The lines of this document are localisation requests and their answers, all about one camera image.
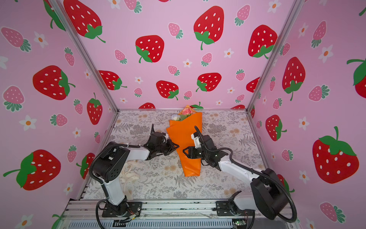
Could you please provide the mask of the orange wrapping paper sheet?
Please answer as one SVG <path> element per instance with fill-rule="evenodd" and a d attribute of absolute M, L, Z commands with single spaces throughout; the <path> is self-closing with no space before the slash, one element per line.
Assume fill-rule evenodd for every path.
<path fill-rule="evenodd" d="M 183 150 L 189 146 L 194 146 L 191 134 L 196 132 L 195 127 L 202 131 L 202 113 L 193 110 L 190 106 L 185 108 L 190 108 L 194 113 L 184 120 L 170 120 L 170 127 L 166 130 L 171 140 L 179 145 L 176 151 L 180 157 L 184 175 L 186 177 L 198 177 L 201 171 L 201 160 L 189 159 L 183 153 Z"/>

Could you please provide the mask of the cream ribbon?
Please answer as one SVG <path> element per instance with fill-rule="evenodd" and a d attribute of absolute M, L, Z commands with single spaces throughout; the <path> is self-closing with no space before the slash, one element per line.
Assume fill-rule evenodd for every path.
<path fill-rule="evenodd" d="M 133 170 L 135 168 L 142 168 L 142 167 L 143 165 L 136 162 L 135 160 L 127 161 L 120 172 L 119 180 L 123 184 L 122 190 L 128 200 L 133 200 L 133 197 L 131 192 L 128 190 L 127 184 L 140 178 L 140 176 L 137 173 L 133 172 Z"/>

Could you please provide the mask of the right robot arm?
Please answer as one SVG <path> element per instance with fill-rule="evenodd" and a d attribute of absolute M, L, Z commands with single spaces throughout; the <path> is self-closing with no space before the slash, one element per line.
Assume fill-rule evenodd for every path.
<path fill-rule="evenodd" d="M 289 223 L 297 220 L 295 203 L 273 170 L 258 171 L 234 160 L 234 151 L 217 148 L 209 135 L 196 132 L 191 134 L 191 138 L 194 146 L 185 148 L 183 153 L 190 159 L 201 159 L 209 166 L 247 183 L 252 190 L 256 210 L 267 219 L 279 217 Z"/>

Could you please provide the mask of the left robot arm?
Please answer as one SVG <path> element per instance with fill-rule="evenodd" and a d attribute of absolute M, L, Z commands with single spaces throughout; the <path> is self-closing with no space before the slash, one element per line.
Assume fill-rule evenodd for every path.
<path fill-rule="evenodd" d="M 167 134 L 160 132 L 152 132 L 144 145 L 108 143 L 89 168 L 89 176 L 99 182 L 104 191 L 106 197 L 104 213 L 126 216 L 131 212 L 119 179 L 127 162 L 151 160 L 161 155 L 168 156 L 178 148 L 179 145 Z"/>

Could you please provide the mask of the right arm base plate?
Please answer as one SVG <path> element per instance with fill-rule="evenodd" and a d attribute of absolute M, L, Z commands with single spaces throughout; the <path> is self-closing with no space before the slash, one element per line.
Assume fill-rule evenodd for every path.
<path fill-rule="evenodd" d="M 252 210 L 241 210 L 233 201 L 223 200 L 217 201 L 212 209 L 218 216 L 253 216 Z"/>

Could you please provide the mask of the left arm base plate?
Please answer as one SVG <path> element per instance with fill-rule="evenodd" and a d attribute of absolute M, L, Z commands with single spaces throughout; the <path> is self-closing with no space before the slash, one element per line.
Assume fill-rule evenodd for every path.
<path fill-rule="evenodd" d="M 118 206 L 106 202 L 103 209 L 103 218 L 129 218 L 139 217 L 141 214 L 143 203 L 142 202 L 121 202 Z"/>

